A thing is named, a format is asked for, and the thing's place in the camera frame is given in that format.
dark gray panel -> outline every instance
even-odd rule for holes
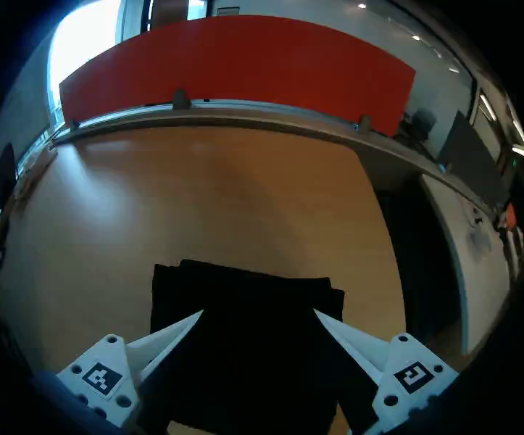
[[[461,112],[457,112],[437,161],[450,167],[491,207],[503,207],[509,193],[483,141]]]

office desk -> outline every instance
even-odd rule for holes
[[[510,290],[503,243],[485,213],[475,213],[468,200],[427,175],[420,182],[451,251],[461,299],[462,351],[467,354],[487,337]]]
[[[240,128],[150,128],[61,145],[10,220],[0,309],[34,368],[149,332],[154,263],[329,276],[344,320],[404,331],[391,241],[349,149]]]

wooden table surface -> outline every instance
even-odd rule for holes
[[[391,240],[355,153],[284,133],[152,128],[61,145],[11,216],[0,310],[35,369],[149,333],[154,263],[328,276],[344,321],[404,331]]]

red panel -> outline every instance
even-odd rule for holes
[[[287,104],[396,132],[415,71],[337,30],[242,15],[179,22],[100,54],[60,85],[65,119],[191,99]]]

black cloth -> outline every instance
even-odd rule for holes
[[[346,415],[353,428],[367,428],[376,386],[313,311],[341,320],[343,303],[328,278],[156,265],[151,331],[204,313],[141,387],[151,398],[141,427],[161,433],[173,420],[216,434],[326,434],[338,401],[360,410]]]

